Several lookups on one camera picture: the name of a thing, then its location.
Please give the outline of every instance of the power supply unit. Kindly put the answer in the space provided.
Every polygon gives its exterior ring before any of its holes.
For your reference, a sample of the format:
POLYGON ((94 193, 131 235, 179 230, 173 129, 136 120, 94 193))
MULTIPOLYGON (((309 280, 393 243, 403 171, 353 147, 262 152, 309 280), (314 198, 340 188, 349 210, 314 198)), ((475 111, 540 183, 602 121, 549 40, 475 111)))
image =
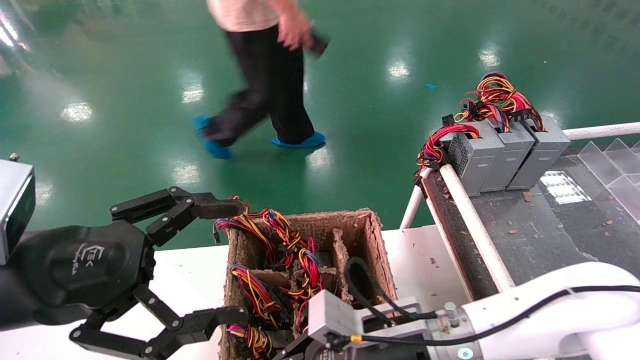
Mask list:
POLYGON ((493 170, 484 180, 480 192, 495 192, 504 190, 507 187, 527 157, 534 140, 533 136, 519 122, 512 122, 509 125, 509 131, 505 133, 500 130, 500 126, 495 119, 490 118, 487 121, 496 130, 498 137, 504 144, 504 148, 500 156, 495 160, 493 170))
POLYGON ((507 190, 532 188, 569 146, 571 140, 566 137, 555 121, 547 118, 543 118, 542 121, 545 131, 537 131, 531 119, 522 122, 535 142, 529 155, 507 186, 507 190))
POLYGON ((471 138, 466 133, 456 133, 447 154, 467 194, 478 196, 504 145, 487 120, 470 125, 478 129, 480 137, 471 138))

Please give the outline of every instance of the white table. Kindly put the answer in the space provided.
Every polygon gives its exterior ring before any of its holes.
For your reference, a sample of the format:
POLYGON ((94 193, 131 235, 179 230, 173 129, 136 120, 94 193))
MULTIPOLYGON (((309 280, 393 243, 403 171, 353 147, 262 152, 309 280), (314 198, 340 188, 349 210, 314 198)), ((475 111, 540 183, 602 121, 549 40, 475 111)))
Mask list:
MULTIPOLYGON (((416 296, 423 311, 441 309, 445 302, 470 301, 457 265, 435 225, 382 232, 394 274, 398 297, 416 296)), ((228 247, 156 252, 155 279, 150 289, 178 315, 223 305, 228 247)), ((2 360, 110 360, 111 356, 85 351, 68 340, 81 322, 46 327, 35 326, 0 332, 2 360)), ((146 309, 135 306, 104 331, 149 340, 163 326, 146 309)), ((216 360, 220 330, 211 341, 182 347, 171 360, 216 360)))

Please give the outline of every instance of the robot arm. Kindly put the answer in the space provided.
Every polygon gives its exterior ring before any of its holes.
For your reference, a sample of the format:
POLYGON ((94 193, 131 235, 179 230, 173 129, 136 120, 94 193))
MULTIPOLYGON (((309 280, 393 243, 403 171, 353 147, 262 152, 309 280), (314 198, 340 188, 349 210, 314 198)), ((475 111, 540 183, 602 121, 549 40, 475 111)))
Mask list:
MULTIPOLYGON (((639 286, 627 271, 582 263, 542 275, 504 293, 462 306, 476 333, 517 317, 545 297, 570 288, 639 286)), ((594 360, 628 357, 640 335, 640 293, 594 291, 559 297, 530 317, 478 340, 484 359, 533 359, 589 353, 594 360)))
MULTIPOLYGON (((594 360, 624 359, 628 344, 640 335, 639 285, 616 266, 583 263, 461 308, 447 303, 433 318, 401 316, 393 327, 373 329, 367 328, 374 318, 368 309, 354 310, 322 291, 309 304, 308 335, 325 345, 316 347, 319 351, 348 353, 353 359, 517 360, 587 353, 594 360), (390 355, 409 347, 409 354, 390 355)), ((420 313, 416 299, 396 304, 420 313)), ((395 311, 388 304, 375 308, 395 311)))
POLYGON ((33 167, 0 160, 0 184, 12 186, 0 193, 0 331, 87 319, 69 336, 81 347, 126 359, 165 360, 183 345, 209 340, 220 324, 248 320, 241 307, 179 317, 148 288, 154 247, 196 218, 239 215, 242 201, 173 187, 112 206, 113 222, 106 226, 23 234, 35 204, 33 167), (133 225, 158 215, 146 232, 133 225), (100 330, 137 303, 164 324, 158 336, 141 341, 100 330))

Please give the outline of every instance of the logo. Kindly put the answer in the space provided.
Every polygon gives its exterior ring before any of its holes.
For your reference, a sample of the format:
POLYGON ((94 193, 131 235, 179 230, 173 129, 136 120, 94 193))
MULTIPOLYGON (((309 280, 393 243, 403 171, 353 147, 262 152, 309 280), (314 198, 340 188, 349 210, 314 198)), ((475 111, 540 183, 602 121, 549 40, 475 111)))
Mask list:
POLYGON ((89 266, 93 267, 94 261, 98 261, 102 259, 102 254, 104 252, 104 247, 98 245, 92 245, 86 247, 87 243, 82 243, 76 250, 76 255, 73 259, 73 264, 71 268, 71 275, 75 275, 78 273, 78 268, 80 267, 80 263, 86 261, 84 264, 85 268, 89 266))

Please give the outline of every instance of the green floor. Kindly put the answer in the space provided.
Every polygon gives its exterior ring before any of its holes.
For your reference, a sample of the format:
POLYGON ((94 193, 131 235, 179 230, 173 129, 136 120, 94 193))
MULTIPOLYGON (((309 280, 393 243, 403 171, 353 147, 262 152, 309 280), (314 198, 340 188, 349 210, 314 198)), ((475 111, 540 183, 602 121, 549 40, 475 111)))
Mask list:
MULTIPOLYGON (((266 122, 220 161, 191 119, 241 82, 205 0, 1 0, 0 154, 36 166, 29 228, 105 224, 109 205, 178 185, 285 213, 369 207, 395 229, 417 151, 490 70, 563 128, 638 120, 637 1, 301 3, 332 37, 307 63, 326 147, 276 148, 266 122)), ((199 221, 170 246, 210 243, 199 221)))

